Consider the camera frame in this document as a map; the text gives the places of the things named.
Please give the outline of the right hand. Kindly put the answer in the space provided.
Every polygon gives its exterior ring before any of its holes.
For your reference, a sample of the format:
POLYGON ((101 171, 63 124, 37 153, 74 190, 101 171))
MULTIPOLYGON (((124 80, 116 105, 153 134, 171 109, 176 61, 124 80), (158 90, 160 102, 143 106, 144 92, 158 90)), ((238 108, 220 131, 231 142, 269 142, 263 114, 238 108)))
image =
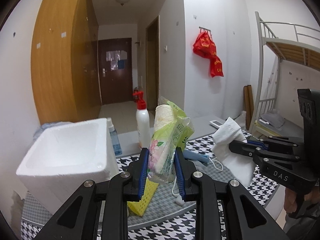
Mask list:
MULTIPOLYGON (((319 198, 319 188, 315 187, 310 193, 304 196, 305 201, 310 201, 312 203, 318 202, 319 198)), ((295 191, 286 188, 285 189, 285 200, 284 200, 284 210, 287 213, 294 213, 297 209, 297 202, 296 202, 297 194, 295 191)))

